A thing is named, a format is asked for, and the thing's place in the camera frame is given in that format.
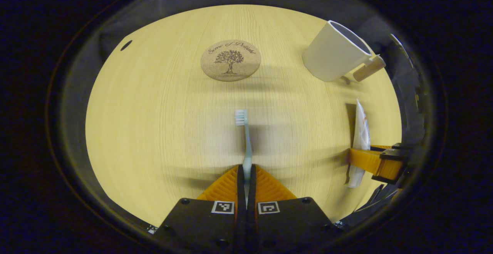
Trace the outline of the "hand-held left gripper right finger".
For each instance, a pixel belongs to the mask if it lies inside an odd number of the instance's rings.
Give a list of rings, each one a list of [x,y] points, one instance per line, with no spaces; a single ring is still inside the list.
[[[253,254],[311,254],[340,237],[312,197],[298,198],[253,165],[246,204],[246,248]]]

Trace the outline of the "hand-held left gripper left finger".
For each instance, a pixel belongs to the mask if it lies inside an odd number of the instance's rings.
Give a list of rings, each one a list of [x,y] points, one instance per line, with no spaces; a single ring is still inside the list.
[[[234,254],[243,243],[243,167],[234,166],[197,199],[181,198],[155,233],[174,254]]]

